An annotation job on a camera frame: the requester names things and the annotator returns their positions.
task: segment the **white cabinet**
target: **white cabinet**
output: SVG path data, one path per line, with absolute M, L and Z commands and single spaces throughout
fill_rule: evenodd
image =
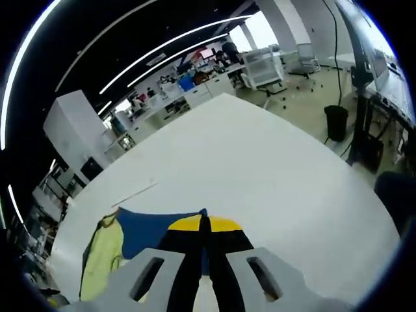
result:
M 210 81 L 206 82 L 206 85 L 213 98 L 223 93 L 235 96 L 235 90 L 226 73 L 212 78 Z
M 136 142 L 136 144 L 139 144 L 146 138 L 150 137 L 152 134 L 154 134 L 158 128 L 151 120 L 148 118 L 147 120 L 144 120 L 143 122 L 137 123 L 129 130 L 130 137 Z
M 184 97 L 192 109 L 213 98 L 205 83 L 189 90 Z

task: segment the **black trash can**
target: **black trash can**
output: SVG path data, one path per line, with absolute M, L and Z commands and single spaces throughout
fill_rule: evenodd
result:
M 343 141 L 346 135 L 348 111 L 344 107 L 335 105 L 325 107 L 324 111 L 328 125 L 328 138 L 336 142 Z

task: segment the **cable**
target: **cable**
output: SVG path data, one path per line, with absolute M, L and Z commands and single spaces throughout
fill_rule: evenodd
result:
M 390 118 L 385 123 L 383 129 L 380 131 L 380 134 L 376 137 L 377 140 L 381 139 L 381 137 L 384 135 L 384 133 L 387 131 L 387 128 L 389 127 L 391 121 L 393 120 L 393 115 L 390 115 Z
M 341 100 L 343 99 L 343 91 L 341 88 L 341 77 L 339 74 L 339 67 L 338 67 L 338 60 L 337 60 L 337 54 L 338 54 L 338 24 L 337 20 L 335 19 L 335 15 L 333 15 L 333 12 L 329 8 L 328 4 L 325 2 L 325 0 L 322 0 L 322 2 L 325 4 L 325 7 L 330 11 L 333 22 L 335 24 L 335 54 L 333 56 L 333 59 L 335 60 L 335 66 L 337 67 L 337 73 L 338 73 L 338 88 L 339 88 L 339 99 L 338 99 L 338 106 L 341 106 Z
M 343 151 L 343 153 L 340 155 L 340 157 L 342 158 L 342 156 L 344 156 L 344 154 L 346 153 L 346 151 L 348 151 L 348 149 L 351 147 L 352 142 L 349 143 L 349 145 L 346 147 L 346 149 Z

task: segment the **office chair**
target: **office chair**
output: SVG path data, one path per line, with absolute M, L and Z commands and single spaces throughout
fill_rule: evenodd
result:
M 280 58 L 274 58 L 273 47 L 265 47 L 244 54 L 243 60 L 246 68 L 245 72 L 241 74 L 241 78 L 247 88 L 266 92 L 267 99 L 262 107 L 267 109 L 271 95 L 286 90 L 283 85 L 283 66 Z M 277 92 L 273 91 L 275 86 L 278 86 Z
M 311 91 L 313 92 L 313 86 L 316 85 L 316 80 L 312 79 L 310 75 L 320 71 L 320 64 L 318 62 L 315 53 L 313 52 L 312 44 L 298 44 L 298 62 L 299 67 L 295 68 L 292 73 L 302 75 L 306 78 L 305 81 L 311 83 Z

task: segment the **blue cloth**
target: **blue cloth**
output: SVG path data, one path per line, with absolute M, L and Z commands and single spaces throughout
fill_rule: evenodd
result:
M 132 213 L 120 208 L 116 219 L 123 229 L 122 253 L 125 259 L 134 258 L 144 248 L 156 248 L 168 231 L 169 226 L 182 218 L 207 215 L 202 209 L 197 213 L 145 214 Z

